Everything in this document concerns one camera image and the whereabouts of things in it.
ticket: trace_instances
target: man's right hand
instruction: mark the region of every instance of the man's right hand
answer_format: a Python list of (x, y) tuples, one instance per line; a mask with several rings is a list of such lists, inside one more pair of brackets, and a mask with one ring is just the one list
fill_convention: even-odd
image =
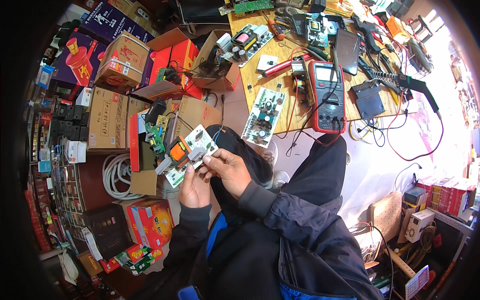
[(206, 173), (205, 179), (220, 177), (225, 189), (237, 200), (252, 181), (243, 159), (225, 149), (218, 149), (212, 156), (205, 156), (203, 162), (205, 166), (199, 172)]

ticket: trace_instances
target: white circuit board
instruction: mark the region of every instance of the white circuit board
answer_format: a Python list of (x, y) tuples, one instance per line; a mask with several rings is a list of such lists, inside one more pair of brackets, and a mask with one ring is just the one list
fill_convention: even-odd
[[(241, 31), (247, 31), (247, 30), (249, 30), (252, 26), (253, 26), (252, 24), (246, 24), (245, 27), (243, 27), (243, 28), (241, 29)], [(247, 52), (247, 56), (248, 56), (247, 61), (241, 62), (241, 61), (236, 61), (236, 60), (234, 60), (234, 59), (232, 58), (233, 53), (231, 53), (231, 52), (227, 52), (225, 55), (222, 55), (222, 57), (225, 58), (226, 60), (230, 61), (231, 63), (234, 63), (234, 64), (238, 65), (239, 68), (243, 67), (244, 65), (247, 64), (247, 62), (250, 61), (250, 59), (252, 59), (252, 57), (253, 57), (255, 54), (257, 54), (257, 53), (260, 51), (260, 49), (262, 49), (262, 48), (265, 46), (266, 43), (268, 43), (270, 40), (273, 39), (273, 34), (272, 34), (270, 31), (268, 31), (268, 30), (264, 33), (264, 35), (265, 35), (265, 37), (262, 39), (262, 44), (261, 44), (261, 46), (258, 48), (258, 50), (254, 52), (254, 51), (253, 51), (253, 48), (250, 48), (249, 51)]]
[[(199, 139), (196, 139), (195, 137), (201, 131), (203, 131), (202, 137), (200, 137)], [(210, 137), (210, 135), (208, 135), (207, 131), (201, 124), (198, 125), (197, 128), (195, 128), (191, 133), (189, 133), (189, 135), (185, 137), (185, 142), (187, 143), (190, 150), (193, 150), (196, 147), (201, 147), (203, 149), (206, 149), (207, 153), (204, 156), (210, 156), (216, 150), (218, 150), (218, 146), (213, 142), (212, 138)], [(197, 169), (202, 164), (202, 158), (204, 156), (201, 156), (198, 160), (193, 162), (194, 169)], [(186, 168), (187, 168), (187, 165), (184, 165), (180, 169), (170, 168), (167, 170), (165, 177), (170, 182), (173, 188), (176, 188), (183, 181), (183, 175), (185, 174)]]
[(245, 124), (242, 139), (267, 148), (284, 103), (284, 93), (261, 87)]

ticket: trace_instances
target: stool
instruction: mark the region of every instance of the stool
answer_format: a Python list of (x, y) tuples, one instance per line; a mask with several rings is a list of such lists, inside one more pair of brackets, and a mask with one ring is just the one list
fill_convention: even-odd
[(420, 28), (415, 31), (415, 33), (413, 34), (415, 36), (415, 38), (417, 38), (417, 35), (419, 35), (420, 33), (422, 33), (422, 31), (424, 29), (426, 29), (428, 31), (428, 34), (427, 36), (421, 41), (422, 43), (425, 43), (426, 41), (428, 41), (432, 36), (433, 36), (433, 32), (432, 30), (430, 29), (430, 27), (428, 26), (428, 22), (426, 22), (421, 15), (418, 15), (418, 18), (416, 20), (413, 20), (413, 19), (408, 19), (407, 20), (407, 23), (410, 25), (410, 27), (412, 27), (412, 30), (413, 29), (413, 26), (412, 24), (416, 23), (416, 22), (419, 22), (420, 23)]

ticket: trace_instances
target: man's left hand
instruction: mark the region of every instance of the man's left hand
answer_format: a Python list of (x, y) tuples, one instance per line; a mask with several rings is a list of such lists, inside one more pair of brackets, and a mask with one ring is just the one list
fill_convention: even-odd
[(210, 178), (195, 171), (191, 164), (187, 165), (183, 182), (180, 184), (180, 202), (186, 207), (200, 208), (210, 204)]

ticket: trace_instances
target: black pants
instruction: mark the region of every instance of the black pants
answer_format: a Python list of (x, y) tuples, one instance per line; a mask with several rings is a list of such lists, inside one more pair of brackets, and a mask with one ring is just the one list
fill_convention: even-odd
[[(211, 125), (206, 130), (213, 136), (219, 125)], [(216, 144), (243, 158), (253, 181), (262, 184), (270, 180), (273, 170), (270, 165), (248, 146), (239, 135), (228, 127), (220, 132)], [(324, 134), (318, 140), (328, 144), (336, 134)], [(322, 205), (340, 196), (347, 161), (347, 143), (340, 136), (329, 147), (313, 143), (310, 153), (295, 171), (290, 182), (281, 188), (282, 192), (295, 195), (312, 204)], [(238, 202), (225, 189), (222, 180), (213, 177), (210, 181), (215, 197), (229, 225), (255, 219), (249, 212), (240, 210)]]

